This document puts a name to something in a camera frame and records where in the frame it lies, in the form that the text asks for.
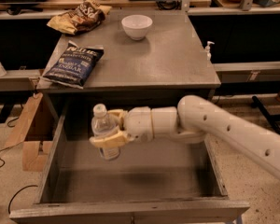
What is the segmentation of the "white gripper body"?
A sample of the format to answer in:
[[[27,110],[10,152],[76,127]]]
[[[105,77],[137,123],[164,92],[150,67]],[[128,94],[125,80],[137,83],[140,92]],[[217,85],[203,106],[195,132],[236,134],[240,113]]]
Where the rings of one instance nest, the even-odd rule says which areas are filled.
[[[130,110],[124,118],[124,130],[135,142],[148,142],[153,138],[151,109],[148,106]]]

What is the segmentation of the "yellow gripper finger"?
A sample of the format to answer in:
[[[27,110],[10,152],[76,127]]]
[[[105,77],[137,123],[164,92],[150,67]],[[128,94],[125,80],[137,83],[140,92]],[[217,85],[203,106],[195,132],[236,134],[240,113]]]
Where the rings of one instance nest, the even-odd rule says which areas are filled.
[[[114,119],[116,124],[119,126],[121,130],[124,129],[124,119],[128,114],[126,110],[123,109],[111,109],[108,111],[108,114]]]
[[[90,142],[93,146],[99,148],[112,148],[112,147],[122,147],[130,142],[130,138],[125,132],[118,131],[108,137],[91,137]]]

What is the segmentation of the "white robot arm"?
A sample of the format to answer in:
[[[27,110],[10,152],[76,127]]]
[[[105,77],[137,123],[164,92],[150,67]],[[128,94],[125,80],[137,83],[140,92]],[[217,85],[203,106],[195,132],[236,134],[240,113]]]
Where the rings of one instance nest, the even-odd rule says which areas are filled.
[[[132,141],[145,143],[156,138],[196,144],[210,133],[280,180],[280,134],[238,118],[199,96],[187,95],[177,106],[170,107],[107,111],[98,104],[94,110],[109,115],[116,123],[110,133],[90,138],[95,147],[122,147]]]

